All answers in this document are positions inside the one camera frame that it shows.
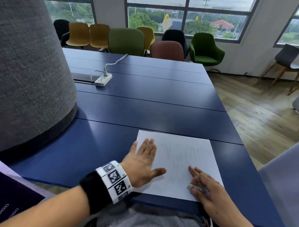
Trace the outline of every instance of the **red chair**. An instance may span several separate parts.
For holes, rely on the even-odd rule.
[[[154,42],[150,49],[153,58],[173,61],[184,61],[184,51],[180,43],[175,41]]]

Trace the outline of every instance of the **hand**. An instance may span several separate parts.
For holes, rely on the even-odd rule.
[[[220,227],[253,227],[218,181],[197,167],[189,166],[189,171],[193,176],[190,184],[203,184],[209,191],[210,198],[197,189],[192,189],[191,194],[202,203],[207,214],[217,225]]]
[[[141,187],[149,183],[153,178],[166,173],[164,168],[152,170],[152,163],[157,151],[157,145],[154,142],[154,139],[150,141],[145,139],[135,154],[137,147],[137,141],[135,141],[121,163],[133,187]]]

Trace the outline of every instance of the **red roof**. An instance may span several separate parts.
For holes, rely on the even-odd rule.
[[[235,26],[225,20],[217,20],[210,23],[211,26],[222,25],[223,28],[234,28]]]

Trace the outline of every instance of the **table surface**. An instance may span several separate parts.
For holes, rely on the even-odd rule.
[[[63,50],[71,72],[84,78],[122,57]],[[40,152],[10,165],[14,171],[74,187],[102,164],[121,162],[139,129],[209,139],[224,187],[244,216],[255,226],[284,226],[201,64],[128,56],[107,70],[113,78],[105,87],[76,83],[78,111],[71,126]],[[132,199],[200,214],[193,201],[149,194]]]

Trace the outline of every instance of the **floor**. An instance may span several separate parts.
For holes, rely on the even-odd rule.
[[[287,96],[291,82],[268,89],[269,79],[209,76],[257,169],[299,141],[299,115],[292,108],[299,90]],[[55,194],[66,190],[37,185]]]

